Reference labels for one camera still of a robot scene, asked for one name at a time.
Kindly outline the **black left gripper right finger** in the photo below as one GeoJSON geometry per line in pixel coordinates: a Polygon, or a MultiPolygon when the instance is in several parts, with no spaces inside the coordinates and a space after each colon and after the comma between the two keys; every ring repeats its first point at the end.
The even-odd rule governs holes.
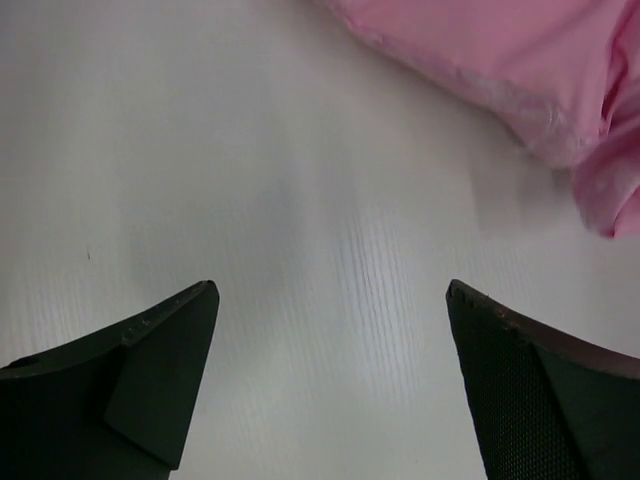
{"type": "Polygon", "coordinates": [[[446,304],[490,479],[636,479],[639,361],[515,312],[460,280],[446,304]]]}

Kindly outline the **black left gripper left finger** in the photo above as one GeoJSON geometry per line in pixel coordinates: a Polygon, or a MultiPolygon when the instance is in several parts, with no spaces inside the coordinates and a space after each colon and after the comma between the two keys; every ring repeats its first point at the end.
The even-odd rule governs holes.
{"type": "Polygon", "coordinates": [[[219,292],[148,310],[1,369],[4,479],[167,479],[181,463],[219,292]]]}

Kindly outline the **pink pillowcase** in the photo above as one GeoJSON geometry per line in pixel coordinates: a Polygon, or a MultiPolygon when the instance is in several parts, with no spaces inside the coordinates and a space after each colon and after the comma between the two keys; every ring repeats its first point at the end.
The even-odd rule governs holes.
{"type": "Polygon", "coordinates": [[[331,1],[359,40],[498,116],[571,175],[584,225],[639,229],[635,1],[331,1]]]}

